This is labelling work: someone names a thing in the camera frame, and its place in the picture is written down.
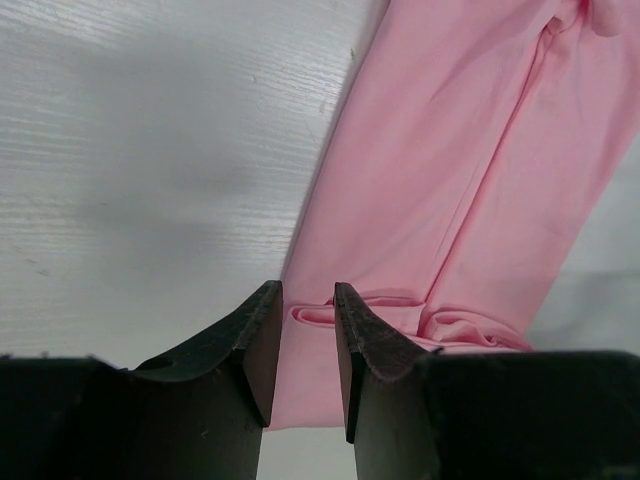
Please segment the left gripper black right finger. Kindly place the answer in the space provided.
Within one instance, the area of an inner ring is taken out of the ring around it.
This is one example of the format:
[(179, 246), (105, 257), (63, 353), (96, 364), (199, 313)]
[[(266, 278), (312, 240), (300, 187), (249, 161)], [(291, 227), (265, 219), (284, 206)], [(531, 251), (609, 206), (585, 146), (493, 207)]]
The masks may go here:
[(347, 283), (334, 312), (361, 479), (635, 479), (639, 359), (425, 350)]

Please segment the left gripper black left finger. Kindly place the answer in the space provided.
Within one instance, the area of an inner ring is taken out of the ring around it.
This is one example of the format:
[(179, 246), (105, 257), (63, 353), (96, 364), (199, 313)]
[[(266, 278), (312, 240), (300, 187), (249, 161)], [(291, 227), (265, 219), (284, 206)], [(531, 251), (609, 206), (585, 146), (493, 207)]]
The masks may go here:
[(133, 370), (94, 357), (1, 360), (5, 479), (253, 479), (270, 424), (283, 295)]

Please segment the pink t-shirt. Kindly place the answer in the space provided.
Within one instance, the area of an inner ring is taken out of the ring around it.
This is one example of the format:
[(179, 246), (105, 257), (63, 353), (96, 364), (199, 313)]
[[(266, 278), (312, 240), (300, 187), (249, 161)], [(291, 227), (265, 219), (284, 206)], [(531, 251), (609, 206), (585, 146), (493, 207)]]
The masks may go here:
[(637, 2), (391, 2), (284, 271), (272, 428), (343, 422), (338, 282), (423, 348), (526, 350), (638, 129)]

